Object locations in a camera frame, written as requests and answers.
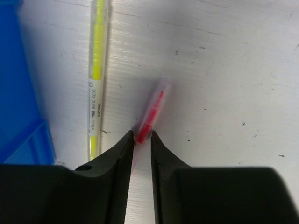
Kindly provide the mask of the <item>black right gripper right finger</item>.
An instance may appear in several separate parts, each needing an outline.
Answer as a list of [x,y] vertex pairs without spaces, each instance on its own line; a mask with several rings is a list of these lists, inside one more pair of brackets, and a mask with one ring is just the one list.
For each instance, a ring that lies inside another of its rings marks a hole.
[[151,169],[158,224],[296,224],[299,221],[284,181],[272,168],[191,167],[153,132]]

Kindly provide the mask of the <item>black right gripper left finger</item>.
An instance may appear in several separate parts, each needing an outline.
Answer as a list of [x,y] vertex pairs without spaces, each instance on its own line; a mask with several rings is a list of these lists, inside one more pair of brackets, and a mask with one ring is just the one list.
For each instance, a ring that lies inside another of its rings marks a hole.
[[133,132],[76,168],[1,165],[3,224],[122,224],[125,220]]

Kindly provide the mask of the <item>thin red highlighter pen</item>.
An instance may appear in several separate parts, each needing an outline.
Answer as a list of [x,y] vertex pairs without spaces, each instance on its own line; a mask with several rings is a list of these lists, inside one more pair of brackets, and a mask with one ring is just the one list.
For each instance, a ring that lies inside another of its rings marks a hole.
[[161,79],[155,86],[135,136],[135,144],[143,144],[150,136],[170,90],[171,82],[169,79]]

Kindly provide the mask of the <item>thin yellow highlighter pen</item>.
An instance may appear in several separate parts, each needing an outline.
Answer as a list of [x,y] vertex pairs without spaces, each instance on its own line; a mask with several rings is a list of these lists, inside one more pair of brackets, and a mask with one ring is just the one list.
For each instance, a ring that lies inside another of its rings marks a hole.
[[93,160],[100,155],[109,8],[110,1],[108,0],[93,0],[91,2],[88,66],[88,160]]

